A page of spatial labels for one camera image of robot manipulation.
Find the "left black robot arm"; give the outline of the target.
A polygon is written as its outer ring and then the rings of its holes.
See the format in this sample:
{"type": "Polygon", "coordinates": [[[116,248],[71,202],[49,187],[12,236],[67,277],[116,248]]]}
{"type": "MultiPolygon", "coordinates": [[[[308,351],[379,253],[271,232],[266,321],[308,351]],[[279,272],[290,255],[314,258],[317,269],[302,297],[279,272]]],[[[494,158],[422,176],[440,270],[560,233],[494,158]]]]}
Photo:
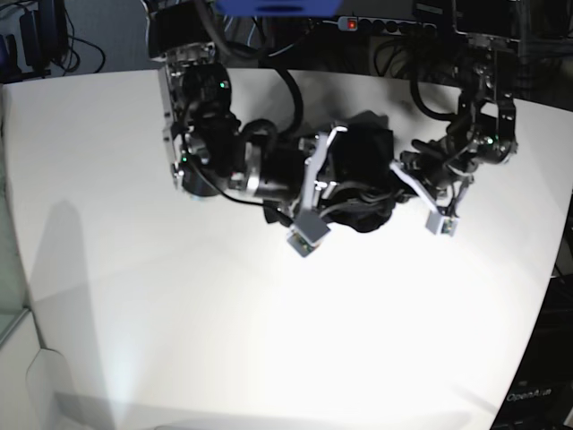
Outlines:
{"type": "Polygon", "coordinates": [[[444,13],[449,30],[431,37],[410,30],[406,76],[410,95],[425,116],[447,123],[439,140],[414,140],[391,163],[393,173],[429,209],[427,229],[452,236],[458,205],[484,164],[506,163],[517,152],[513,83],[522,39],[524,7],[519,1],[453,1],[444,13]],[[423,73],[442,65],[459,87],[454,112],[437,112],[423,102],[423,73]]]}

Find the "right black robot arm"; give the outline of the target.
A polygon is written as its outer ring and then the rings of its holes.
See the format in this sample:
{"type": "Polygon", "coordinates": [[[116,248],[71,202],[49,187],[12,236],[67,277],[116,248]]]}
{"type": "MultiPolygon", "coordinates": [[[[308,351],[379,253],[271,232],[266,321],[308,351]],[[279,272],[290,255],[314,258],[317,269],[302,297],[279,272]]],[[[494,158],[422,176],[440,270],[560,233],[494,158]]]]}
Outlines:
{"type": "Polygon", "coordinates": [[[303,7],[275,1],[147,1],[143,7],[149,56],[161,65],[163,142],[175,188],[260,207],[268,222],[287,228],[288,243],[301,256],[314,252],[329,233],[323,203],[336,186],[322,174],[349,126],[300,134],[302,93],[285,69],[278,75],[293,100],[290,124],[242,123],[231,109],[233,84],[224,63],[229,57],[268,62],[273,41],[265,19],[303,7]]]}

